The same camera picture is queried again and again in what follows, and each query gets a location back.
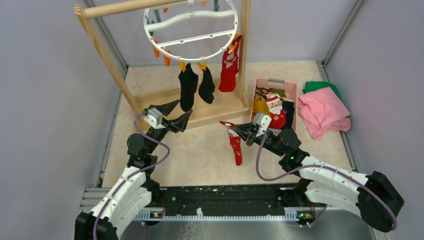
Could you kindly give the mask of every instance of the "cable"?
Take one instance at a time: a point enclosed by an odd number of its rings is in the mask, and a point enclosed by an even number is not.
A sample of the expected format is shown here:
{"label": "cable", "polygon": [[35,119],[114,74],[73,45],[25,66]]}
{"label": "cable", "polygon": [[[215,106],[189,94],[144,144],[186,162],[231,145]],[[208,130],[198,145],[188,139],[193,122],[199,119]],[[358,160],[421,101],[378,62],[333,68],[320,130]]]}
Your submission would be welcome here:
{"label": "cable", "polygon": [[[379,198],[379,196],[377,196],[373,191],[371,191],[368,187],[364,186],[359,181],[353,179],[351,176],[349,176],[349,175],[347,175],[347,174],[345,174],[343,172],[337,171],[337,169],[335,169],[335,168],[332,168],[332,167],[329,167],[329,166],[325,166],[325,165],[303,165],[303,166],[300,166],[300,167],[296,167],[296,168],[294,168],[294,169],[292,169],[292,170],[290,170],[290,171],[288,171],[288,172],[286,172],[286,173],[284,173],[284,174],[282,174],[280,176],[277,176],[277,177],[273,177],[273,178],[265,178],[265,177],[263,177],[261,175],[261,173],[259,172],[259,159],[261,158],[262,148],[264,147],[265,140],[267,139],[267,136],[268,136],[268,133],[266,131],[264,131],[263,132],[263,138],[262,138],[262,141],[260,142],[259,150],[257,151],[257,156],[256,156],[256,174],[257,174],[257,176],[260,179],[262,179],[264,181],[267,181],[267,182],[272,182],[272,181],[276,181],[276,180],[282,179],[285,176],[288,176],[290,174],[293,174],[293,173],[295,173],[295,172],[297,172],[299,170],[308,169],[308,168],[322,168],[322,169],[330,170],[330,171],[332,171],[332,172],[334,172],[334,173],[342,176],[343,178],[351,181],[352,183],[358,185],[360,188],[364,189],[367,193],[369,193],[373,198],[375,198],[377,200],[377,202],[379,204],[381,204],[383,206],[383,208],[388,212],[388,214],[390,215],[391,219],[393,220],[393,226],[391,228],[391,231],[394,231],[398,227],[398,221],[396,220],[395,214],[390,209],[390,207],[387,206],[387,204],[381,198]],[[324,212],[324,210],[319,214],[319,216],[315,219],[314,222],[316,222],[318,220],[318,218],[321,216],[321,214],[323,212]]]}
{"label": "cable", "polygon": [[[158,162],[156,162],[155,164],[152,164],[152,165],[150,165],[150,166],[147,166],[147,167],[143,167],[143,168],[141,168],[140,170],[137,170],[137,171],[135,171],[135,172],[133,172],[133,173],[131,173],[130,175],[128,175],[128,177],[127,177],[127,180],[129,180],[130,178],[132,178],[133,176],[135,176],[136,174],[138,174],[138,173],[142,173],[142,172],[144,172],[144,171],[146,171],[146,170],[149,170],[149,169],[151,169],[151,168],[154,168],[154,167],[156,167],[157,165],[159,165],[159,164],[161,164],[163,161],[165,161],[165,159],[167,159],[167,157],[170,155],[170,153],[171,153],[171,149],[165,144],[165,143],[162,143],[162,142],[160,142],[160,141],[158,141],[158,140],[156,140],[156,139],[154,139],[154,138],[152,138],[152,137],[150,137],[150,136],[148,136],[148,135],[146,135],[144,132],[142,132],[142,130],[139,128],[139,126],[137,125],[137,122],[139,121],[139,119],[142,117],[144,115],[144,113],[143,112],[141,112],[140,114],[138,114],[136,117],[135,117],[135,120],[134,120],[134,126],[135,126],[135,129],[137,129],[137,132],[139,133],[139,134],[141,134],[144,138],[146,138],[146,139],[148,139],[148,140],[150,140],[150,141],[152,141],[152,142],[154,142],[155,144],[158,144],[158,145],[162,145],[163,147],[165,147],[166,148],[166,150],[167,150],[167,152],[166,152],[166,154],[165,154],[165,156],[160,160],[160,161],[158,161]],[[95,219],[95,221],[94,221],[94,226],[93,226],[93,240],[98,240],[97,239],[97,226],[99,225],[99,221],[100,221],[100,216],[103,214],[103,212],[105,211],[105,209],[106,209],[106,207],[109,205],[109,203],[111,202],[111,200],[112,200],[112,198],[115,196],[115,194],[119,191],[119,189],[121,189],[121,187],[124,185],[124,183],[126,182],[126,180],[123,180],[119,185],[118,185],[118,187],[115,189],[115,191],[113,191],[113,193],[112,193],[112,195],[111,195],[111,198],[109,198],[107,201],[106,201],[106,203],[103,205],[103,207],[100,209],[100,212],[98,213],[98,215],[97,215],[97,217],[96,217],[96,219]]]}

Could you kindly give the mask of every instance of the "pink towel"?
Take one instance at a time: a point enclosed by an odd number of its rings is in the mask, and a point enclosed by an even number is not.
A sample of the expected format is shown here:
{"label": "pink towel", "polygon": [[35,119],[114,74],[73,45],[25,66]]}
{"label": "pink towel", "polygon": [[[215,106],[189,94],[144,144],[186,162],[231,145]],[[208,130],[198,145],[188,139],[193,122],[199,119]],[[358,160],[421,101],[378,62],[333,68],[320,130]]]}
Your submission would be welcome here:
{"label": "pink towel", "polygon": [[318,89],[299,96],[298,109],[310,136],[320,140],[329,130],[347,132],[351,113],[330,87]]}

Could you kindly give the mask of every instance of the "red christmas sock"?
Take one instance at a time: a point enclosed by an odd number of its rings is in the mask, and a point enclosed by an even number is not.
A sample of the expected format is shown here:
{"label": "red christmas sock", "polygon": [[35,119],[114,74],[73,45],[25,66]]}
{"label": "red christmas sock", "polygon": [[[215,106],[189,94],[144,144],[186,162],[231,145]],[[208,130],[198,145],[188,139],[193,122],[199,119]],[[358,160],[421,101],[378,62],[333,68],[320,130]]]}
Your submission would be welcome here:
{"label": "red christmas sock", "polygon": [[284,113],[281,99],[274,96],[266,99],[269,112],[271,114],[271,123],[269,127],[272,129],[281,129],[286,124],[286,114]]}
{"label": "red christmas sock", "polygon": [[222,56],[221,82],[218,89],[228,93],[236,89],[236,74],[239,72],[239,47],[242,36],[239,35]]}
{"label": "red christmas sock", "polygon": [[243,163],[243,156],[242,156],[242,139],[240,136],[230,128],[229,126],[232,125],[230,122],[220,121],[221,124],[225,125],[227,127],[227,132],[229,136],[229,144],[232,147],[232,150],[234,151],[234,157],[235,157],[235,165],[240,166]]}

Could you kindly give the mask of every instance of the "wooden drying rack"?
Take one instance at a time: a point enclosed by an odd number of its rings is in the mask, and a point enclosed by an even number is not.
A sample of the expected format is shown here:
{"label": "wooden drying rack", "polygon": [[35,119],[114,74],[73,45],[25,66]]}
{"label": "wooden drying rack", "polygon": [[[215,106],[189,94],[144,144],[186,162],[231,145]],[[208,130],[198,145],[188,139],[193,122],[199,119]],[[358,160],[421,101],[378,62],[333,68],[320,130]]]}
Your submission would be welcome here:
{"label": "wooden drying rack", "polygon": [[[128,86],[125,84],[124,78],[122,77],[118,66],[114,62],[111,51],[106,46],[103,37],[100,35],[91,19],[183,1],[185,0],[130,0],[90,8],[84,8],[79,4],[75,5],[73,8],[76,17],[80,21],[88,37],[91,39],[94,47],[97,49],[97,52],[104,64],[107,66],[107,69],[109,69],[110,74],[122,91],[123,96],[128,101],[129,106],[132,108],[134,116],[138,115],[143,109],[150,105],[161,105],[180,99],[181,89],[175,88],[141,95],[132,95]],[[218,87],[216,87],[213,94],[215,100],[212,104],[205,103],[200,99],[198,94],[195,94],[194,106],[192,108],[193,113],[190,117],[187,128],[209,125],[219,121],[245,116],[250,113],[251,105],[244,89],[250,5],[251,0],[241,1],[241,21],[239,22],[241,23],[241,34],[243,35],[243,39],[239,48],[238,76],[235,91],[220,92],[217,89]],[[218,86],[220,79],[215,78],[214,82],[215,85]],[[182,113],[183,111],[178,106],[168,116],[168,118],[177,118]],[[143,131],[146,131],[150,126],[142,121],[140,122],[140,127]]]}

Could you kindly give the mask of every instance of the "plastic basket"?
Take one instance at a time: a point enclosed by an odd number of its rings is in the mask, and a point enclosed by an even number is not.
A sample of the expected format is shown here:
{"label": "plastic basket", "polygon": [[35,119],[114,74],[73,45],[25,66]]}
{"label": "plastic basket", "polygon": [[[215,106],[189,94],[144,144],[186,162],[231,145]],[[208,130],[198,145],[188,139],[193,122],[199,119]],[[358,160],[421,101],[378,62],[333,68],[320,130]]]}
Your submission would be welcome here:
{"label": "plastic basket", "polygon": [[[281,89],[285,90],[285,96],[288,99],[294,101],[294,116],[293,116],[293,124],[291,128],[296,132],[296,123],[297,123],[297,115],[298,115],[298,85],[295,82],[284,81],[281,79],[275,78],[258,78],[255,82],[255,89],[266,88],[266,89]],[[252,101],[255,99],[255,89],[253,89]],[[250,110],[250,119],[252,119],[252,110]],[[281,132],[280,129],[269,128],[275,134]]]}

